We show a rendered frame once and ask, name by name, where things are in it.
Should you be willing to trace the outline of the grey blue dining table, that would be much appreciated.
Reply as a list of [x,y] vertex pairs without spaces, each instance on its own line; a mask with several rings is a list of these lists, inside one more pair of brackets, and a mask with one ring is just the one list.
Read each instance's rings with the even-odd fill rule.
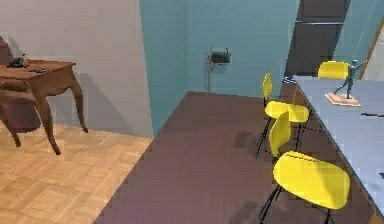
[[352,95],[360,107],[335,106],[325,97],[339,85],[336,79],[298,76],[296,84],[283,83],[280,97],[307,103],[337,146],[368,201],[374,208],[369,224],[384,224],[384,81],[357,80]]

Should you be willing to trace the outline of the yellow chair with black legs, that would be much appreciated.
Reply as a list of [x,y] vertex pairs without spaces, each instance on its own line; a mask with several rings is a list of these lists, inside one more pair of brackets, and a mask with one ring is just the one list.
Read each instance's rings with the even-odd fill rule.
[[345,79],[348,76],[349,64],[345,62],[327,61],[320,64],[319,78]]
[[347,204],[351,184],[349,175],[332,163],[298,151],[281,154],[280,148],[290,138],[289,112],[284,112],[269,133],[273,155],[272,176],[276,188],[260,210],[259,223],[264,224],[272,201],[285,191],[324,213],[326,218],[323,224],[335,224],[331,211],[342,209]]
[[[263,91],[264,112],[268,116],[268,119],[265,124],[264,130],[260,134],[260,137],[257,141],[256,155],[259,155],[261,151],[265,151],[263,144],[265,143],[269,126],[273,119],[277,119],[281,114],[288,112],[289,121],[293,123],[298,123],[299,124],[298,131],[300,132],[302,124],[307,122],[309,118],[309,109],[305,106],[271,100],[270,96],[272,94],[272,89],[273,89],[273,85],[271,80],[271,74],[266,73],[262,83],[262,91]],[[297,133],[296,144],[300,143],[299,132]]]

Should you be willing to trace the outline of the dark brown room door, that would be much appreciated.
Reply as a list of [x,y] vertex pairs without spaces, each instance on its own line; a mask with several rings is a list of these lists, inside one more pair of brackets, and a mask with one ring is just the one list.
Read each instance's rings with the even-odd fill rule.
[[351,0],[300,0],[285,76],[316,76],[333,58]]

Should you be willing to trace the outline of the brown wooden side table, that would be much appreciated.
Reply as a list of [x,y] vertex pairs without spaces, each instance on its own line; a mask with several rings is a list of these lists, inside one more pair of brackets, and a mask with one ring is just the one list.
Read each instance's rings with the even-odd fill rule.
[[[60,149],[53,134],[53,123],[48,96],[57,96],[70,89],[76,104],[79,123],[88,132],[83,115],[83,93],[75,78],[73,62],[32,60],[28,68],[0,66],[0,97],[21,98],[34,104],[43,124],[47,139],[56,155]],[[33,69],[49,70],[45,73],[29,72]]]

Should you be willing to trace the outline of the dark figure statuette on base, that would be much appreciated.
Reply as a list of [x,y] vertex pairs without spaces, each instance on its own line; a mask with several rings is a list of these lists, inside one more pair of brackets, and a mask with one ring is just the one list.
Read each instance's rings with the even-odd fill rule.
[[351,89],[354,83],[355,73],[365,64],[365,62],[360,63],[358,60],[353,60],[348,64],[348,76],[343,79],[343,84],[337,87],[333,92],[326,93],[325,97],[333,105],[360,107],[361,104],[351,95]]

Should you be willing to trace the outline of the dark red round seat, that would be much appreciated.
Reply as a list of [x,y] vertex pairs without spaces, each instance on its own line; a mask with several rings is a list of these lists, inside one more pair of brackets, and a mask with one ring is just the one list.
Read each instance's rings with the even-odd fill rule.
[[[8,44],[0,36],[0,65],[6,65],[13,60]],[[5,120],[18,133],[34,131],[40,127],[40,119],[30,101],[20,98],[0,98],[0,108],[5,110]]]

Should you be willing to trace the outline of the dark green small object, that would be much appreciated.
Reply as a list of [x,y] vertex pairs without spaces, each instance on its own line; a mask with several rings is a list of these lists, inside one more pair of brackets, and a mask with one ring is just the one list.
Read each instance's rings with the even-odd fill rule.
[[9,62],[7,68],[27,68],[30,65],[30,60],[22,55],[21,57],[15,58],[13,61]]

